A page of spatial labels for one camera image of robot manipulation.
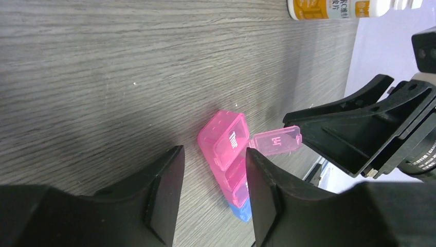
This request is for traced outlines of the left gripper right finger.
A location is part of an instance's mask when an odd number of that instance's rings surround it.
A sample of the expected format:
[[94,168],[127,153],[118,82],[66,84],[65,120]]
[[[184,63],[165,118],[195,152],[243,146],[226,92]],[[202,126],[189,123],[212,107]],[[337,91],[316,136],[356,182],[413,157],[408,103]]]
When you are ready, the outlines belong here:
[[335,194],[246,151],[257,246],[435,246],[435,183],[362,182]]

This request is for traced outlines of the pink blue weekly pill organizer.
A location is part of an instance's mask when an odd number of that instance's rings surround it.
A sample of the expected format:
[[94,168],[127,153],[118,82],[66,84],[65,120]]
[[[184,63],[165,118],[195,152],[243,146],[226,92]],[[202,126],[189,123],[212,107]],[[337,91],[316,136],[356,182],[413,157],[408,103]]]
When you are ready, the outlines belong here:
[[298,126],[290,126],[250,135],[243,113],[219,110],[200,130],[197,142],[233,214],[248,222],[247,148],[264,156],[292,152],[302,146],[302,134]]

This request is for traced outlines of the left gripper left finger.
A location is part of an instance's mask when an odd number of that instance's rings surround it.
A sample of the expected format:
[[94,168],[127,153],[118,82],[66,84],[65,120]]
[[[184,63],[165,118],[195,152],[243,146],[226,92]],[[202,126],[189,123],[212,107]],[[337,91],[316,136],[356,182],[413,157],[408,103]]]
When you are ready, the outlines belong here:
[[92,196],[3,185],[1,246],[172,246],[184,170],[175,146]]

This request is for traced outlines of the white vitamin pill bottle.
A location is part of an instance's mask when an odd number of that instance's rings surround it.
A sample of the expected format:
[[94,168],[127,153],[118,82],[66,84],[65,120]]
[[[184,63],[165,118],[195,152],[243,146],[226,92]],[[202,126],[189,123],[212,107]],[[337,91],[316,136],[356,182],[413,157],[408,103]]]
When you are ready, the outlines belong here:
[[358,19],[380,17],[389,10],[417,9],[422,0],[288,0],[294,20]]

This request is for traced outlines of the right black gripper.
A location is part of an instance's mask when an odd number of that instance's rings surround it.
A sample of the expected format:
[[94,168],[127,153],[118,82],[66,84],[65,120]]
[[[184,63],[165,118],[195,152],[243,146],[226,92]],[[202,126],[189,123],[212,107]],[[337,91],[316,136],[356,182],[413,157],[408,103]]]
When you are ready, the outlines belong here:
[[352,177],[378,178],[398,168],[435,180],[435,28],[411,38],[418,67],[410,80],[383,94],[394,79],[378,74],[352,95],[287,113],[303,143]]

